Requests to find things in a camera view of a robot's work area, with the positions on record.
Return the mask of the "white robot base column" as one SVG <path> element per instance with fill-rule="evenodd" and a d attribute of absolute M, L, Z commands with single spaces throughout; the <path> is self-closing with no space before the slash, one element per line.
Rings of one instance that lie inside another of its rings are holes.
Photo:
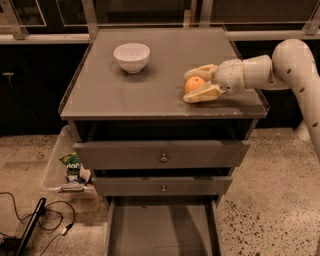
<path fill-rule="evenodd" d="M 309 131 L 307 129 L 306 123 L 301 121 L 298 127 L 295 130 L 296 136 L 304 142 L 310 141 Z"/>

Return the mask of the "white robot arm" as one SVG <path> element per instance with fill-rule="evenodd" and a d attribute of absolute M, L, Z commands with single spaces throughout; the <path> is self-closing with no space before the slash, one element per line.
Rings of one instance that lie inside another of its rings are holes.
<path fill-rule="evenodd" d="M 317 256 L 320 227 L 320 78 L 309 47 L 281 42 L 270 56 L 229 60 L 186 73 L 188 103 L 290 89 L 303 122 L 296 131 L 256 131 L 218 207 L 225 256 Z"/>

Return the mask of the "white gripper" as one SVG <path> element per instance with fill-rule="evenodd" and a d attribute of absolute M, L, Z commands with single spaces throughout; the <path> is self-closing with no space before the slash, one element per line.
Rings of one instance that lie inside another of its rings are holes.
<path fill-rule="evenodd" d="M 224 61 L 219 66 L 207 64 L 188 70 L 184 79 L 188 80 L 193 76 L 199 76 L 208 82 L 185 94 L 183 100 L 187 103 L 212 101 L 223 93 L 235 95 L 245 90 L 244 64 L 240 59 Z"/>

